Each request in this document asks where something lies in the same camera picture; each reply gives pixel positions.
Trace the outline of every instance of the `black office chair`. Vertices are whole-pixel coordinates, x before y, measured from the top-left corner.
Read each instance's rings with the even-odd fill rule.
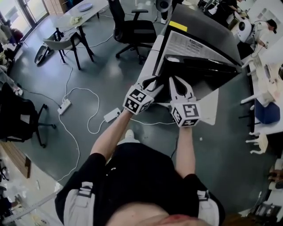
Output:
[[[56,125],[38,122],[43,109],[47,109],[47,105],[42,105],[37,113],[32,101],[15,95],[8,83],[5,83],[0,92],[0,139],[24,142],[36,132],[40,146],[45,148],[46,145],[42,144],[40,139],[38,126],[51,126],[55,129]]]
[[[142,64],[143,57],[138,51],[138,47],[152,48],[151,45],[144,43],[154,43],[156,40],[156,32],[153,23],[148,20],[138,20],[140,13],[148,12],[145,9],[135,9],[133,20],[125,21],[125,13],[119,0],[108,0],[110,11],[115,21],[114,39],[121,43],[128,43],[129,45],[123,48],[116,54],[119,58],[120,54],[128,49],[136,50],[140,64]]]

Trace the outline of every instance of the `yellow sticker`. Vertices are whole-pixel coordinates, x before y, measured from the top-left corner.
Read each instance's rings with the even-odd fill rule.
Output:
[[[187,27],[186,26],[184,26],[182,24],[179,24],[179,23],[176,23],[174,21],[170,21],[169,25],[173,26],[173,27],[176,27],[176,28],[178,28],[180,30],[187,31]]]

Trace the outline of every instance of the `gray floor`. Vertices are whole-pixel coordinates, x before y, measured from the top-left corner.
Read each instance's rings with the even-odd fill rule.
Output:
[[[126,13],[134,9],[134,2],[122,0]],[[143,19],[154,19],[154,13],[141,15]],[[113,32],[112,18],[92,18],[84,26],[84,32],[89,45],[95,45],[106,40]],[[154,24],[157,33],[163,28],[160,23]],[[56,52],[45,64],[37,67],[34,57],[42,44],[42,39],[54,32],[51,18],[46,19],[17,55],[11,77],[29,91],[39,92],[61,103],[65,93],[71,65],[74,69],[68,83],[68,90],[74,87],[88,88],[99,95],[100,109],[91,120],[90,129],[93,132],[103,120],[103,116],[116,107],[122,108],[122,102],[129,87],[135,83],[142,66],[138,64],[135,52],[128,51],[115,58],[115,53],[125,45],[111,38],[107,43],[92,48],[95,63],[91,62],[86,49],[78,49],[82,70],[78,71],[75,57],[69,52],[66,57],[69,65],[62,65],[60,55]],[[239,120],[245,115],[249,106],[239,106],[241,99],[249,96],[248,81],[245,74],[239,75],[220,88],[218,115],[215,126],[200,122],[194,128],[194,146],[197,161],[197,174],[203,183],[220,199],[227,212],[242,211],[254,205],[261,190],[268,186],[266,174],[275,157],[270,153],[251,155],[251,146],[245,144],[249,128],[247,119]],[[55,123],[57,129],[42,128],[42,139],[47,142],[42,149],[36,136],[18,143],[19,148],[42,170],[55,179],[67,174],[76,164],[78,152],[71,136],[64,130],[58,120],[57,106],[51,100],[24,92],[24,97],[33,101],[39,110],[43,103],[49,107],[41,121]],[[81,157],[79,166],[85,161],[98,135],[92,135],[87,130],[87,121],[96,111],[97,98],[87,91],[75,90],[69,96],[72,106],[61,117],[67,129],[75,136]],[[143,122],[170,122],[167,110],[152,107],[149,111],[135,117]],[[109,126],[104,123],[102,131]],[[144,126],[130,122],[136,137],[144,144],[171,155],[175,148],[178,128],[175,125]]]

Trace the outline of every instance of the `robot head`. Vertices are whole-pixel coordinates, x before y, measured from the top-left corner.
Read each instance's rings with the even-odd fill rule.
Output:
[[[239,37],[241,42],[245,42],[251,32],[252,25],[247,19],[244,19],[239,23],[239,27],[237,28],[237,36]]]

